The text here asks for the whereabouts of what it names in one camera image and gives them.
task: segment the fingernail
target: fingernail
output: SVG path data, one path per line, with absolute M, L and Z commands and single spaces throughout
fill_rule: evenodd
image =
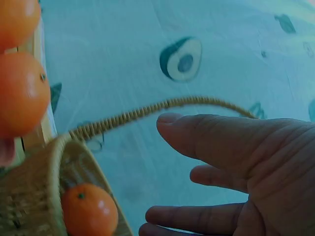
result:
M 164 113 L 158 117 L 157 121 L 159 123 L 171 124 L 181 117 L 183 116 L 178 113 Z

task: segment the avocado pattern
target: avocado pattern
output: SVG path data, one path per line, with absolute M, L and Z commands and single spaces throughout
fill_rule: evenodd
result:
M 59 102 L 60 94 L 61 94 L 62 84 L 58 83 L 52 87 L 50 87 L 50 96 L 51 96 L 51 108 L 53 110 L 53 114 L 57 109 L 57 105 Z
M 259 119 L 267 119 L 267 116 L 265 114 L 264 109 L 262 109 L 261 107 L 261 103 L 260 102 L 256 102 L 254 103 L 250 108 L 249 111 L 256 116 Z
M 86 125 L 86 124 L 90 124 L 92 123 L 89 120 L 86 120 L 84 122 L 78 123 L 77 127 L 80 127 L 82 125 Z M 88 141 L 86 141 L 86 145 L 88 146 L 88 148 L 91 150 L 92 153 L 96 154 L 99 153 L 103 150 L 105 144 L 105 137 L 104 137 L 104 133 L 101 134 L 101 137 L 94 137 Z
M 303 48 L 304 48 L 305 52 L 307 53 L 307 55 L 310 58 L 314 57 L 314 51 L 313 51 L 313 49 L 311 48 L 311 45 L 308 42 L 303 42 Z
M 201 54 L 201 42 L 193 37 L 184 37 L 162 50 L 160 68 L 173 81 L 189 81 L 199 71 Z
M 275 16 L 275 19 L 279 21 L 282 30 L 288 34 L 295 34 L 295 28 L 287 15 Z
M 261 56 L 262 56 L 263 58 L 267 58 L 267 53 L 266 53 L 266 51 L 261 51 Z

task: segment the orange fruit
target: orange fruit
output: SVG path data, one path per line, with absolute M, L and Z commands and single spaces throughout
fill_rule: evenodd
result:
M 0 139 L 20 137 L 34 130 L 49 102 L 47 76 L 32 55 L 0 55 Z
M 0 0 L 0 52 L 31 37 L 40 16 L 38 0 Z
M 114 200 L 102 188 L 85 183 L 65 192 L 63 219 L 72 236 L 111 236 L 118 225 Z

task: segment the wooden edge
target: wooden edge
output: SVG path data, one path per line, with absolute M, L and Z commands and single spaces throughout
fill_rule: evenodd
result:
M 43 51 L 43 34 L 42 34 L 42 21 L 37 26 L 33 37 L 24 45 L 18 47 L 19 52 L 29 52 L 45 67 L 44 63 L 44 51 Z M 29 151 L 32 148 L 42 146 L 48 143 L 55 137 L 54 120 L 49 115 L 51 106 L 49 105 L 46 114 L 44 115 L 41 124 L 30 134 L 23 136 L 24 150 Z

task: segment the skin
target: skin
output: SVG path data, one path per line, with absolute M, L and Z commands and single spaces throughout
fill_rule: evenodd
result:
M 13 139 L 0 139 L 0 168 L 9 166 L 15 156 Z
M 315 235 L 315 124 L 164 114 L 157 129 L 179 153 L 205 162 L 192 169 L 193 182 L 249 198 L 220 206 L 154 206 L 139 236 Z

